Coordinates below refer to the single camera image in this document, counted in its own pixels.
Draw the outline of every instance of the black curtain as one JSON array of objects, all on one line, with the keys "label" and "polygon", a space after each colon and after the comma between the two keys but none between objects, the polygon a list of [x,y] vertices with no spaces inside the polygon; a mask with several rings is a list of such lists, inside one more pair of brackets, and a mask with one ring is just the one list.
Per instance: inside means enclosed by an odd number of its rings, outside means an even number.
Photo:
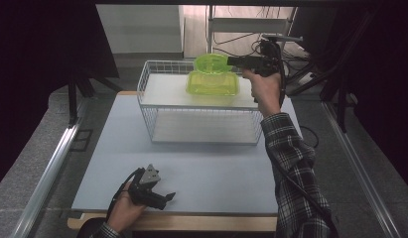
[{"label": "black curtain", "polygon": [[348,64],[359,121],[408,184],[408,1],[385,1]]},{"label": "black curtain", "polygon": [[118,77],[95,5],[0,1],[0,180],[68,77]]}]

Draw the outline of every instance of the yellow-green plastic container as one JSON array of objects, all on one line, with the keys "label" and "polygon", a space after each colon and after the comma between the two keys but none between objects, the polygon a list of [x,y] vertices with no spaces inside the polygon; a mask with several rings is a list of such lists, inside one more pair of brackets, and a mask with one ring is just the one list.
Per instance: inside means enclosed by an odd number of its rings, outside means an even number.
[{"label": "yellow-green plastic container", "polygon": [[220,74],[231,71],[232,66],[227,65],[227,56],[219,54],[205,54],[195,59],[195,70],[206,74]]},{"label": "yellow-green plastic container", "polygon": [[194,95],[233,96],[239,92],[238,77],[231,71],[205,74],[194,70],[189,73],[186,92]]}]

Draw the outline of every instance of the hand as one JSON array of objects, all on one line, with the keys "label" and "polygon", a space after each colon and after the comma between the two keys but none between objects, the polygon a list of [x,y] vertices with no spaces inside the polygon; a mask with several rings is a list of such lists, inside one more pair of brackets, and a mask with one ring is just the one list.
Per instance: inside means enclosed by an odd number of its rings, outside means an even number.
[{"label": "hand", "polygon": [[[127,190],[129,185],[130,182],[126,183],[123,190]],[[122,191],[114,204],[107,224],[117,233],[121,233],[135,223],[145,208],[145,205],[134,204],[129,193]]]},{"label": "hand", "polygon": [[252,96],[257,99],[258,108],[263,117],[280,113],[281,74],[274,73],[268,77],[262,77],[246,68],[241,71],[243,77],[249,79],[252,84]]}]

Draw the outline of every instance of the white wire basket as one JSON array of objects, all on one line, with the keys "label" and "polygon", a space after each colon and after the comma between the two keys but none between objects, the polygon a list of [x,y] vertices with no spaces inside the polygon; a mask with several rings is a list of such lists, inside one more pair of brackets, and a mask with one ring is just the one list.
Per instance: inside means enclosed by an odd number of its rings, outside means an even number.
[{"label": "white wire basket", "polygon": [[250,82],[240,77],[235,96],[190,95],[186,85],[192,70],[192,61],[145,62],[137,92],[151,141],[256,145],[262,115]]}]

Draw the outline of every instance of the wrist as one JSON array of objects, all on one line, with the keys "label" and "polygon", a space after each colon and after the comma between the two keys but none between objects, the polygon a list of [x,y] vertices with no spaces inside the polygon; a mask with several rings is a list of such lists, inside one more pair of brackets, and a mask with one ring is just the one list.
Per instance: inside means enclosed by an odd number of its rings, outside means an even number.
[{"label": "wrist", "polygon": [[113,222],[110,219],[107,221],[107,226],[119,234],[124,230],[124,228],[121,225],[117,224],[116,222]]},{"label": "wrist", "polygon": [[278,103],[271,103],[271,104],[261,104],[259,102],[259,110],[262,113],[264,118],[269,117],[271,115],[275,115],[281,113],[281,107]]}]

